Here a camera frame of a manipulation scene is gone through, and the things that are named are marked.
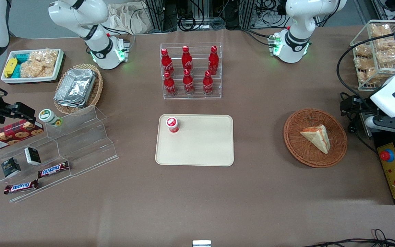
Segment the coca-cola bottle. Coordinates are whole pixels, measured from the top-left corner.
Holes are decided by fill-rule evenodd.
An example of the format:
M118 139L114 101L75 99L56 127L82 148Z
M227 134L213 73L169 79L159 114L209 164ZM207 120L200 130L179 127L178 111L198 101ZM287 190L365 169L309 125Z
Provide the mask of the coca-cola bottle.
M182 67L184 67L184 69L190 70L190 74L193 75L193 58L191 58L188 46L186 45L182 47L181 60L182 60Z
M184 78L182 79L182 82L184 83L185 93L187 95L194 94L193 78L190 75L189 69L184 69Z
M211 78L211 72L209 70L205 72L203 83L204 83L204 94L205 95L213 94L213 78Z
M168 95L176 95L178 93L178 91L176 91L175 81L170 78L169 71L164 72L164 87Z
M217 66L219 65L219 56L217 55L217 46L213 45L211 47L211 53L208 57L208 70L212 75L216 75Z
M161 63L163 64L164 72L168 71L170 72L171 75L173 75L175 69L173 68L173 62L171 61L167 49L165 48L161 49L161 55L163 56L163 58L161 59Z

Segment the bread slice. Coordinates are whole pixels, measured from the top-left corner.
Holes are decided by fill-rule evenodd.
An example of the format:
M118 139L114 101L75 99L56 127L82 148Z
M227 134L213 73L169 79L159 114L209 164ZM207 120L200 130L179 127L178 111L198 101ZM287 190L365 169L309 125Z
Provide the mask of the bread slice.
M319 125L317 127L309 127L303 129L301 135L307 140L312 142L315 147L317 147L321 152L328 154L330 150L330 141L327 136L327 130L324 125Z

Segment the teal package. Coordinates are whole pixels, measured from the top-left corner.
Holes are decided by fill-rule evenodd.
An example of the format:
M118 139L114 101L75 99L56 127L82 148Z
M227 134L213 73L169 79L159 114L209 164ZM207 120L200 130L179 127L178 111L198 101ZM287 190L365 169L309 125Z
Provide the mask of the teal package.
M21 78L21 65L20 64L17 64L16 67L14 68L11 78Z
M23 63L25 61L28 60L28 57L30 56L30 54L28 53L24 53L24 54L17 54L16 55L16 59L18 63Z

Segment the aluminum foil container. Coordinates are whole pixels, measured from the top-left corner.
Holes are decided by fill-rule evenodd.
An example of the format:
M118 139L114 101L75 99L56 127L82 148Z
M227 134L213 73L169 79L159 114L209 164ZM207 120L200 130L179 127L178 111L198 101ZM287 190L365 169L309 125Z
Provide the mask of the aluminum foil container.
M63 78L54 100L59 105L86 107L95 78L96 73L90 69L70 69Z

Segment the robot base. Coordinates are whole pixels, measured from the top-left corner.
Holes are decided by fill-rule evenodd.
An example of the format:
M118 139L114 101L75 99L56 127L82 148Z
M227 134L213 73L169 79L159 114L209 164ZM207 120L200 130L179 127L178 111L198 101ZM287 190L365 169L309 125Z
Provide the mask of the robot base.
M271 44L276 44L275 47L270 47L271 54L277 56L281 61L286 63L296 63L307 53L307 47L309 44L304 48L300 46L301 49L299 51L293 51L292 47L290 47L285 40L287 32L288 30L286 29L274 34L275 37L279 38L279 42L275 42L274 39L269 40Z
M123 51L125 50L123 40L117 39L114 36L110 36L110 39L112 40L112 50L105 56L105 58L96 58L91 52L94 62L96 62L102 69L114 69L127 58L126 52Z

